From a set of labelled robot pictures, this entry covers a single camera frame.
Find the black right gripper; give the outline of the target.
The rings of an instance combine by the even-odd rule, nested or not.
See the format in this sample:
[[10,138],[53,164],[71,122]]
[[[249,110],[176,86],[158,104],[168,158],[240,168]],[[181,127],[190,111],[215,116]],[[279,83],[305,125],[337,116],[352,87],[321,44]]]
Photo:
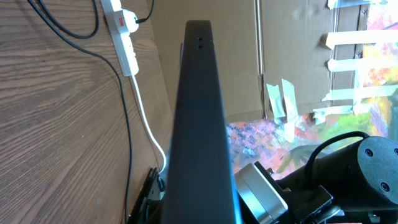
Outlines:
[[275,223],[326,223],[339,213],[340,207],[332,204],[333,197],[321,185],[312,190],[283,190],[259,162],[254,165],[287,204],[287,211]]

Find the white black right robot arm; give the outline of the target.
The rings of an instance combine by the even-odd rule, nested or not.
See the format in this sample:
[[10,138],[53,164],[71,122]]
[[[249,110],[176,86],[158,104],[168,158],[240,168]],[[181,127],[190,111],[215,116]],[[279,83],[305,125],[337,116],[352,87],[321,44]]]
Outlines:
[[278,223],[397,223],[397,142],[371,136],[274,180],[287,203]]

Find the smartphone with teal screen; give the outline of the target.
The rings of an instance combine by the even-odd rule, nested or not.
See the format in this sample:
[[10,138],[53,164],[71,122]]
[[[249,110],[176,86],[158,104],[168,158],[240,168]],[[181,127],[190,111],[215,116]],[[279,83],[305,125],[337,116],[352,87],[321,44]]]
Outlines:
[[241,223],[210,21],[186,23],[161,223]]

